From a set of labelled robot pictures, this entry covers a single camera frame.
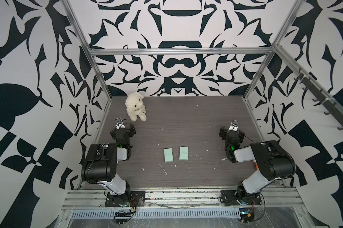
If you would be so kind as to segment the mint green box lid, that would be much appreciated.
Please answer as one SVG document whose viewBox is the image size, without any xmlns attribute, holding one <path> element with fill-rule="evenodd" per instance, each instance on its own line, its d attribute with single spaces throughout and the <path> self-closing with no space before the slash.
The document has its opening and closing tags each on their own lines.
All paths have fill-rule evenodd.
<svg viewBox="0 0 343 228">
<path fill-rule="evenodd" d="M 180 147 L 180 154 L 179 160 L 187 161 L 188 160 L 188 147 L 181 146 Z"/>
</svg>

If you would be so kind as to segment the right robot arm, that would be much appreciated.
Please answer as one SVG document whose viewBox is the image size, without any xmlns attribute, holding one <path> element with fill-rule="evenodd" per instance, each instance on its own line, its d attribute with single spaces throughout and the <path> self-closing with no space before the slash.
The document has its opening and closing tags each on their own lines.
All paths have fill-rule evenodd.
<svg viewBox="0 0 343 228">
<path fill-rule="evenodd" d="M 296 164 L 292 156 L 276 140 L 254 142 L 241 148 L 245 134 L 236 125 L 222 127 L 219 137 L 225 142 L 227 159 L 233 163 L 255 162 L 258 169 L 242 180 L 235 191 L 222 191 L 220 201 L 224 204 L 249 205 L 260 198 L 261 190 L 272 182 L 292 177 Z"/>
</svg>

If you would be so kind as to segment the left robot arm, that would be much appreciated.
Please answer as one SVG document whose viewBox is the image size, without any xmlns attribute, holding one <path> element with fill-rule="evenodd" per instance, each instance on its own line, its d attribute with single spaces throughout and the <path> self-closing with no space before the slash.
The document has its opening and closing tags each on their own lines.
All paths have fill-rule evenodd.
<svg viewBox="0 0 343 228">
<path fill-rule="evenodd" d="M 126 119 L 115 119 L 115 128 L 110 132 L 115 142 L 90 145 L 81 177 L 87 183 L 102 186 L 108 192 L 108 197 L 130 200 L 130 186 L 116 172 L 117 163 L 128 161 L 132 154 L 130 138 L 136 134 L 136 130 L 132 123 L 129 127 L 126 127 L 126 123 Z"/>
</svg>

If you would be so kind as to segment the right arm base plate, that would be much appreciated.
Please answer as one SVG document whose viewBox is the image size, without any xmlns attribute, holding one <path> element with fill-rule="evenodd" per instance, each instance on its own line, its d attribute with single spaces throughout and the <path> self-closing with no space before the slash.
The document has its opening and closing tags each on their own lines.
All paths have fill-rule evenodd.
<svg viewBox="0 0 343 228">
<path fill-rule="evenodd" d="M 260 197 L 259 192 L 249 194 L 249 193 L 246 193 L 242 189 L 222 190 L 219 200 L 225 206 L 231 206 L 231 205 L 251 206 L 251 205 L 261 204 L 261 197 Z"/>
</svg>

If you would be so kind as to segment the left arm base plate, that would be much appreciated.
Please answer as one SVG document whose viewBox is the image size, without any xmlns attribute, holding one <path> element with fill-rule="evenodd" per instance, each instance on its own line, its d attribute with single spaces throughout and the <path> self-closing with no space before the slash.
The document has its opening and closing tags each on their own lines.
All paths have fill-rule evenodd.
<svg viewBox="0 0 343 228">
<path fill-rule="evenodd" d="M 131 191 L 122 195 L 111 195 L 108 192 L 105 207 L 138 207 L 144 205 L 145 194 L 144 191 Z"/>
</svg>

